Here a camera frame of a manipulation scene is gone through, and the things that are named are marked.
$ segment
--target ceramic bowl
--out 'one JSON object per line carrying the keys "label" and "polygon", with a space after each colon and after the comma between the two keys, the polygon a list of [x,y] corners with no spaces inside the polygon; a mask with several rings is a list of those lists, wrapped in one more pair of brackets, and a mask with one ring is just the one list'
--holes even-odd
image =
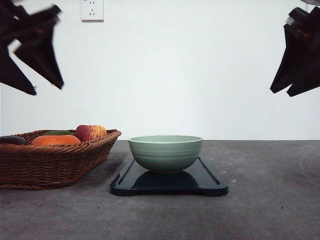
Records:
{"label": "ceramic bowl", "polygon": [[155,173],[177,173],[198,158],[203,139],[197,136],[157,135],[129,139],[135,161]]}

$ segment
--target concrete surface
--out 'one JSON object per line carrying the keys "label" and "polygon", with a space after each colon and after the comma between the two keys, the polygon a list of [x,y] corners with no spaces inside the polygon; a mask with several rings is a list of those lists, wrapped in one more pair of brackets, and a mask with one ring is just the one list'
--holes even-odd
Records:
{"label": "concrete surface", "polygon": [[1,240],[320,240],[320,141],[205,141],[201,153],[227,195],[114,196],[130,155],[117,141],[74,186],[0,190]]}

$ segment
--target basket rim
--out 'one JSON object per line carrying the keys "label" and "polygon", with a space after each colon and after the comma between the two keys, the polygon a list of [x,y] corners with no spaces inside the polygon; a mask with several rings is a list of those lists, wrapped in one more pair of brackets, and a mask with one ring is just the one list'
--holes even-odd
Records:
{"label": "basket rim", "polygon": [[[18,133],[18,134],[13,134],[12,136],[21,136],[21,135],[29,135],[29,134],[34,134],[38,132],[48,132],[51,130],[45,129],[45,130],[35,130],[35,131],[30,131],[30,132],[25,132],[25,133]],[[66,151],[66,150],[71,150],[71,151],[77,151],[82,152],[82,150],[87,150],[87,149],[94,149],[97,148],[105,143],[112,142],[113,140],[116,140],[122,133],[118,131],[117,129],[108,129],[107,131],[113,131],[109,133],[106,136],[95,138],[93,140],[89,141],[84,141],[81,143],[77,144],[59,144],[59,145],[15,145],[15,144],[8,144],[8,143],[3,143],[0,145],[0,151],[4,152],[5,150],[9,150],[12,152],[14,150],[15,152],[19,151],[25,151],[26,149],[30,151],[36,151],[36,150],[53,150],[53,151]]]}

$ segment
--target plastic tray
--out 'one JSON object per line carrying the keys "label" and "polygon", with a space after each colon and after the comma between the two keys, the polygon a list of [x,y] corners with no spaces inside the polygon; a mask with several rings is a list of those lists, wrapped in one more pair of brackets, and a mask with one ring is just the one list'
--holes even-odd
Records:
{"label": "plastic tray", "polygon": [[172,174],[153,173],[131,157],[110,184],[110,193],[129,197],[136,194],[201,193],[217,197],[228,193],[228,185],[203,157],[187,169]]}

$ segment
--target orange pumpkin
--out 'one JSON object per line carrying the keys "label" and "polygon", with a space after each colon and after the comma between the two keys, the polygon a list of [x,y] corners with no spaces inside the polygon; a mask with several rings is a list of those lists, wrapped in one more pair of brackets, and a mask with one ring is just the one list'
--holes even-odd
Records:
{"label": "orange pumpkin", "polygon": [[73,135],[42,135],[36,137],[30,145],[50,146],[50,145],[73,145],[81,143],[80,140]]}

